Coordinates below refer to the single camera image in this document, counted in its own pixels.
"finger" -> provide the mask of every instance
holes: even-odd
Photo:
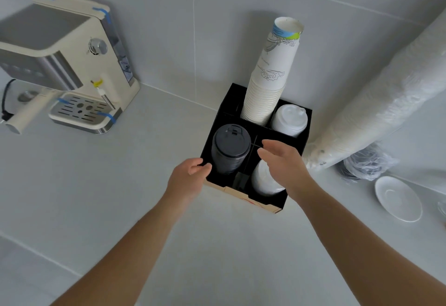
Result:
[[[259,148],[257,150],[257,153],[259,154],[260,158],[262,158],[268,165],[280,158],[280,156],[276,156],[275,154],[263,148]]]
[[[206,165],[202,166],[201,169],[195,172],[192,176],[196,177],[200,181],[204,181],[206,177],[210,174],[211,170],[212,170],[211,163],[207,163]]]
[[[189,168],[191,168],[193,166],[197,166],[201,163],[203,163],[203,158],[188,158],[184,162],[182,162],[179,166],[189,169]]]
[[[278,140],[264,139],[262,140],[262,143],[263,143],[263,148],[266,151],[270,151],[276,156],[281,156],[281,157],[285,156],[293,149],[292,146],[279,142]]]
[[[195,172],[199,171],[202,168],[200,165],[193,166],[189,168],[189,174],[194,174]]]

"drip tray grate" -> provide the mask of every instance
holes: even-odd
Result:
[[[106,118],[101,113],[110,113],[112,108],[105,102],[92,100],[78,95],[65,95],[64,102],[60,101],[52,107],[50,114],[68,118],[84,124],[96,125]]]

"forearm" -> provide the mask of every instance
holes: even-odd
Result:
[[[170,230],[184,210],[169,203],[161,199],[53,305],[134,305]]]
[[[361,305],[444,305],[446,286],[376,236],[312,179],[290,196]]]

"person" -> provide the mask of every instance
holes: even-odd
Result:
[[[446,286],[387,245],[322,190],[295,148],[276,140],[262,142],[260,158],[301,206],[362,306],[446,305]],[[202,161],[192,158],[178,165],[155,207],[53,306],[134,305],[170,230],[211,171],[211,164],[199,165]]]

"black cup lid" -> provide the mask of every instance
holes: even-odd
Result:
[[[215,133],[215,146],[225,156],[237,158],[249,151],[251,137],[248,131],[237,124],[226,124]]]

